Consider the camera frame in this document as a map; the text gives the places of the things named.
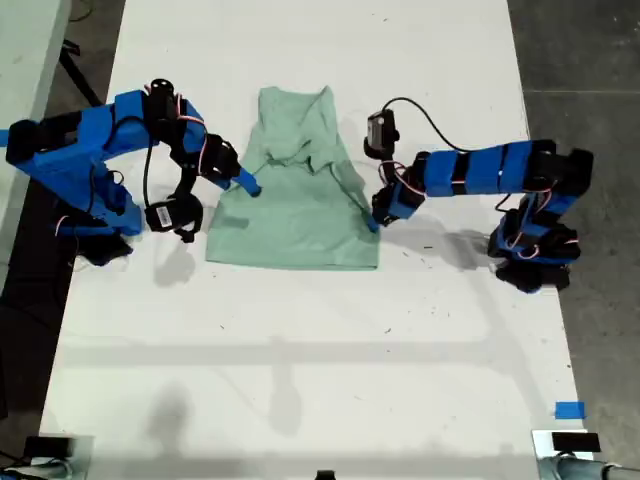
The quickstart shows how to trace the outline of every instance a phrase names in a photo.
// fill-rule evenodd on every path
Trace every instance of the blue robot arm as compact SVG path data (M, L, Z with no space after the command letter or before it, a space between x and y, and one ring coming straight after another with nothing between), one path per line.
M410 218L428 196L525 193L518 208L500 210L505 215L489 239L488 255L506 259L496 275L528 293L545 284L569 284L567 267L580 247L576 231L559 219L589 188L590 152L576 149L563 156L552 141L524 141L419 152L411 166L399 170L393 161L400 138L393 111L372 115L368 127L365 153L382 161L386 183L373 196L372 229Z
M144 213L154 231L173 230L183 241L193 241L203 211L191 194L197 177L224 190L236 182L254 197L261 191L255 178L238 163L233 147L207 132L193 105L163 79L154 80L146 91L117 95L109 105L39 123L22 120L5 137L7 161L61 200L58 220L53 222L56 234L80 238L139 234L143 230L140 209L105 162L145 148ZM160 142L169 145L170 157L181 168L181 179L169 198L150 203L147 175L152 148ZM194 227L185 230L191 223ZM98 242L98 249L113 248L103 240ZM127 251L123 243L119 242L121 252ZM105 263L105 255L110 259L107 253L98 255L97 263Z

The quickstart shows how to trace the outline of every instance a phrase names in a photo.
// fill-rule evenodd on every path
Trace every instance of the green shirt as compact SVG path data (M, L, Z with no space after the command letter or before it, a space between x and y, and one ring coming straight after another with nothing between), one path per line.
M337 130L333 93L260 91L242 166L262 193L222 194L207 260L260 267L364 270L378 266L379 234Z

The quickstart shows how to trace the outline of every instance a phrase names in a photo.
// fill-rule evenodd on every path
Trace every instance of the red wire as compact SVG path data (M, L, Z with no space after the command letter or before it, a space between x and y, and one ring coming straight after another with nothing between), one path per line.
M382 180L382 183L384 183L385 185L387 184L387 182L385 181L383 175L382 175L382 168L383 165L386 163L391 163L394 165L394 172L396 174L396 178L398 179L398 181L400 183L402 183L405 187L407 187L409 190L411 190L413 193L417 194L417 195L423 195L423 196L427 196L427 194L425 192L422 192L420 190L418 190L417 188L412 187L411 185L409 185L407 182L404 181L404 179L398 174L398 170L406 170L407 167L405 167L402 163L400 162L396 162L394 160L384 160L382 162L380 162L380 165L378 165L378 175L380 176L380 179Z

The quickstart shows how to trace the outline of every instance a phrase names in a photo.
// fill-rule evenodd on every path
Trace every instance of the wire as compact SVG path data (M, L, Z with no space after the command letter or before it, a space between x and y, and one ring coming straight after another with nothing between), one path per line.
M415 100L412 100L409 97L395 97L395 98L392 98L391 100L389 100L387 103L384 104L384 106L382 107L382 110L386 110L389 105L391 105L394 102L398 102L398 101L408 102L408 103L412 104L414 107L416 107L418 110L420 110L422 112L422 114L426 117L426 119L429 121L429 123L431 124L431 126L433 127L435 132L438 134L438 136L444 141L444 143L449 145L451 148L453 148L454 150L458 150L459 152L463 152L463 153L470 153L470 152L473 151L473 150L469 150L469 149L466 149L466 148L458 147L458 146L454 145L453 143L451 143L449 141L449 139L447 137L445 137L444 134L440 131L440 129L436 126L436 124L433 122L433 120L431 120L431 117L429 116L427 111L424 109L424 107L422 105L420 105L418 102L416 102Z
M91 168L89 169L89 206L87 207L87 213L91 215L91 210L93 209L93 197L95 196L96 184L93 181L93 172L96 169L95 164L91 164Z
M122 185L124 183L124 173L122 173L120 170L109 170L111 173L119 173L120 174L120 181L118 183L116 183L116 185Z
M496 206L494 207L494 210L496 212L507 213L509 210L505 210L504 208L500 208L500 207L504 204L504 202L509 200L509 198L511 198L511 194L507 193L502 200L500 200L498 203L496 203Z
M17 307L15 305L10 305L9 303L7 303L6 298L0 298L0 309L1 308L6 308L6 309L9 309L9 310L13 310L14 312L21 313L22 315L24 315L25 317L28 317L30 320L32 320L33 322L37 323L41 327L46 328L47 330L49 330L52 333L57 333L57 332L55 332L55 330L51 326L49 326L49 324L47 324L47 322L42 320L40 317L38 317L37 315L34 315L33 313L25 310L22 307ZM5 457L7 456L3 452L0 452L0 455L5 456Z
M87 18L89 18L91 16L91 14L93 14L93 2L92 1L89 1L89 0L78 0L78 2L82 3L87 8L87 11L84 12L82 15L77 16L76 18L70 18L69 19L69 23L82 22L83 20L86 20Z
M23 462L22 458L18 458L16 456L11 455L10 453L4 452L2 450L0 450L0 455L2 455L3 457L8 458L9 460L13 460L14 462L17 462L17 463L22 463Z
M149 164L151 163L151 151L153 150L153 137L149 135L149 147L147 148L147 158L144 161L144 173L142 174L142 197L144 204L149 207L149 194L147 193L147 182L149 180Z
M58 220L58 223L56 223L56 234L55 234L56 237L58 236L60 225L62 225L62 222L64 222L64 220L67 218L69 218L69 215L63 215L62 217L60 217L60 220Z
M178 114L178 120L185 120L188 122L195 122L202 125L204 128L204 143L202 144L202 148L200 149L200 156L198 157L198 175L202 175L202 157L204 156L204 151L207 148L207 126L204 124L203 120L199 118L192 117L190 115L182 115L180 112L180 102L182 100L182 94L176 94L176 113Z
M411 186L411 185L409 185L407 182L405 182L404 178L402 178L402 176L398 173L398 170L399 170L399 169L402 169L402 170L404 171L404 170L406 170L406 169L407 169L407 167L405 167L405 166L404 166L402 163L400 163L400 162L396 162L396 161L393 161L393 160L384 160L384 161L380 162L380 165L378 165L378 175L380 176L380 179L383 181L383 183L385 183L385 184L386 184L387 182L385 182L385 181L384 181L384 178L383 178L383 175L382 175L381 170L384 168L384 165L386 165L386 164L393 164L393 166L394 166L394 171L395 171L395 174L396 174L396 179L397 179L400 183L402 183L405 187L407 187L409 190L411 190L411 191L412 191L413 193L415 193L416 195L420 195L420 196L423 196L423 197L426 197L426 196L427 196L427 194L426 194L425 192L423 192L423 191L421 191L421 190L418 190L417 188L412 187L412 186Z

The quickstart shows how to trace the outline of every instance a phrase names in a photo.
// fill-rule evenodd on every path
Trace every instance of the blue tape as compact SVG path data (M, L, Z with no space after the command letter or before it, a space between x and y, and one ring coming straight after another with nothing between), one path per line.
M9 144L9 130L0 130L0 147L6 147Z
M454 150L433 152L429 155L424 172L424 185L427 195L431 197L453 196L451 177L453 177L453 169L456 167L457 159L458 152Z
M556 420L576 420L587 418L584 402L556 402Z
M471 152L465 186L471 195L499 193L498 172L502 161L502 145Z
M531 141L508 143L507 156L500 177L500 192L520 193L522 183L527 172L529 155L531 154Z

